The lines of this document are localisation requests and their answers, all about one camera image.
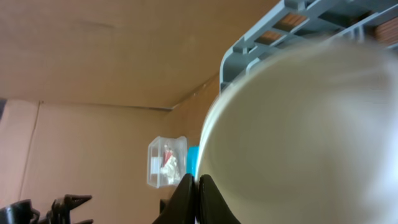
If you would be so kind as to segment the pale green bowl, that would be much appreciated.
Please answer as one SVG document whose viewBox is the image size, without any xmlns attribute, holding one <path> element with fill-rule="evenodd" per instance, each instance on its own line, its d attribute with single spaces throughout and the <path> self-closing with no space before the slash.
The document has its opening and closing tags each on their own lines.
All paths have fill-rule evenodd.
<svg viewBox="0 0 398 224">
<path fill-rule="evenodd" d="M 396 223 L 397 55 L 335 40 L 260 62 L 209 110 L 197 174 L 242 223 Z"/>
</svg>

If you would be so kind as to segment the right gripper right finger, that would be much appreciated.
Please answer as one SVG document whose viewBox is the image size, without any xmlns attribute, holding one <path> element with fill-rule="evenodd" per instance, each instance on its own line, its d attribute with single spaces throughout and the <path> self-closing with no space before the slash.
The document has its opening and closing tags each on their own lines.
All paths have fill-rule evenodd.
<svg viewBox="0 0 398 224">
<path fill-rule="evenodd" d="M 200 177 L 199 201 L 198 220 L 201 224 L 240 224 L 208 174 Z"/>
</svg>

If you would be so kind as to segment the red snack wrapper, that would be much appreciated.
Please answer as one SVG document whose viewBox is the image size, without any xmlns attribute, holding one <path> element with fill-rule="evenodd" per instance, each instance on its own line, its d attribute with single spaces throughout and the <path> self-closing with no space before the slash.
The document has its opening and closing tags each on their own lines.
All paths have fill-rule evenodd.
<svg viewBox="0 0 398 224">
<path fill-rule="evenodd" d="M 174 154 L 174 150 L 168 144 L 165 144 L 163 154 L 162 154 L 162 158 L 163 158 L 162 167 L 164 167 L 166 165 L 166 163 L 173 156 L 173 154 Z"/>
</svg>

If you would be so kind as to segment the white napkin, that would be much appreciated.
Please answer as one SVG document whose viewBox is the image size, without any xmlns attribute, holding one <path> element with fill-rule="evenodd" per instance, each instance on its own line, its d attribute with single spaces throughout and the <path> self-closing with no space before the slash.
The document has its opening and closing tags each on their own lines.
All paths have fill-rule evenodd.
<svg viewBox="0 0 398 224">
<path fill-rule="evenodd" d="M 166 165 L 160 169 L 160 173 L 164 176 L 168 185 L 178 184 L 181 179 L 181 175 L 177 158 L 172 156 Z"/>
</svg>

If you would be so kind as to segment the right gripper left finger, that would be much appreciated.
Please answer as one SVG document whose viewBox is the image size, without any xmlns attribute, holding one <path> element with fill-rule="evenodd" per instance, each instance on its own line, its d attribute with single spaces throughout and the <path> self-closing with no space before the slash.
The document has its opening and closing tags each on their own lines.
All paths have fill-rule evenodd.
<svg viewBox="0 0 398 224">
<path fill-rule="evenodd" d="M 196 199 L 194 176 L 185 174 L 172 196 L 160 200 L 160 213 L 153 224 L 195 224 Z"/>
</svg>

